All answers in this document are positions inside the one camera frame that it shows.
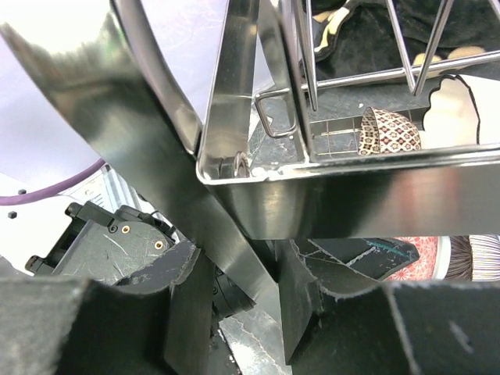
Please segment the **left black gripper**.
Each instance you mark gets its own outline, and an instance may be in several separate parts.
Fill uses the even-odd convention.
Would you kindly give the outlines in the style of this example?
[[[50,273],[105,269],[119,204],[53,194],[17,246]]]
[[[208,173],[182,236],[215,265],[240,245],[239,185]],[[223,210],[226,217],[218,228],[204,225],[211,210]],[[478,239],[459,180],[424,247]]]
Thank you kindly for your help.
[[[203,253],[188,239],[175,241],[175,227],[127,205],[110,212],[92,202],[70,202],[57,217],[61,231],[49,240],[47,254],[25,262],[28,273],[156,289],[177,279],[185,263]]]

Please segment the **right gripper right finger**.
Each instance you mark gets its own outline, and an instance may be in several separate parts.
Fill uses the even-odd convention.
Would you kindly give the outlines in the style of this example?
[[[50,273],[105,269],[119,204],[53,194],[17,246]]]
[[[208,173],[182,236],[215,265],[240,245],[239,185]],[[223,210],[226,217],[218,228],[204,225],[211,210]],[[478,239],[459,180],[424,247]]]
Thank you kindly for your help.
[[[275,249],[293,373],[498,373],[498,283],[380,282],[309,241]]]

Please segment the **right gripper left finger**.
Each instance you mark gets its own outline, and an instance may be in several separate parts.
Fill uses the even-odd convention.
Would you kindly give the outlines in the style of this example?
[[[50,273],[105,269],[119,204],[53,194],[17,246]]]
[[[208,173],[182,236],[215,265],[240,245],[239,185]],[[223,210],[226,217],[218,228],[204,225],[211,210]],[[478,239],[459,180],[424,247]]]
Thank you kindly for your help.
[[[4,374],[204,374],[213,264],[179,244],[125,284],[1,281]]]

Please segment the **black leaf patterned bowl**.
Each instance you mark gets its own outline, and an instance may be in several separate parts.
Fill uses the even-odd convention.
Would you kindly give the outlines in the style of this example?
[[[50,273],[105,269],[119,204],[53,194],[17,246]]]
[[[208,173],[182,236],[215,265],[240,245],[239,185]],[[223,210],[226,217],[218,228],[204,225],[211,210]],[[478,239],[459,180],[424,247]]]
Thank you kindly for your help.
[[[450,237],[398,237],[398,240],[414,245],[419,258],[386,280],[444,280],[451,262]]]

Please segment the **stainless steel dish rack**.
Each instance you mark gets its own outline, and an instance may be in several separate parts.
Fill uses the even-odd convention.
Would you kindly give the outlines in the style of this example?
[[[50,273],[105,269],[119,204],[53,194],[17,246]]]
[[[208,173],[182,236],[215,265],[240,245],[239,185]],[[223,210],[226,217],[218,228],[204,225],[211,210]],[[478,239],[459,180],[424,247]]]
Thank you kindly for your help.
[[[4,1],[1,36],[63,120],[282,331],[277,241],[309,241],[342,263],[358,241],[499,231],[499,143],[333,157],[315,139],[319,88],[381,82],[405,107],[424,77],[499,57],[434,61],[455,2],[439,1],[414,66],[395,1],[384,2],[403,66],[324,82],[298,61],[313,58],[300,2],[228,2],[205,117],[139,1]]]

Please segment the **brown cross patterned bowl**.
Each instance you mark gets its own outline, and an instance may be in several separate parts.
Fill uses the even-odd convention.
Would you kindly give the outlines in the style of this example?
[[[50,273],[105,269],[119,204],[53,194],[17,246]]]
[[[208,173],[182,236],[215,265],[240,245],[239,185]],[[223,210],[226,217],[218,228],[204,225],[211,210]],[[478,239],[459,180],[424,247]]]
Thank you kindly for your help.
[[[369,107],[361,119],[358,155],[411,152],[421,149],[420,133],[405,116]]]

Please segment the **white scalloped bowl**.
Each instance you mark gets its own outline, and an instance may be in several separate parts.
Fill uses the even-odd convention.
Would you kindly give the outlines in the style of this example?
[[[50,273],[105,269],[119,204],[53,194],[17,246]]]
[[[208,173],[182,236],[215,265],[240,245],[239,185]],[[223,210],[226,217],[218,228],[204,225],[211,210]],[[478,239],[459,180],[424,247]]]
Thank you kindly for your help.
[[[429,94],[423,115],[422,148],[499,143],[499,82],[445,75]]]

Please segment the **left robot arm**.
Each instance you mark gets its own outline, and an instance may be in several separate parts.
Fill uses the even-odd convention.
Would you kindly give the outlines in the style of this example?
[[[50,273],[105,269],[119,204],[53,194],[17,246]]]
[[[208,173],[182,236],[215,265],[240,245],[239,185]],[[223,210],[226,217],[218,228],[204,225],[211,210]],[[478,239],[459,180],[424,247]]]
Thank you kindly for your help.
[[[110,170],[54,195],[1,179],[1,256],[31,277],[94,280],[134,294],[164,292],[171,316],[222,320],[254,302]]]

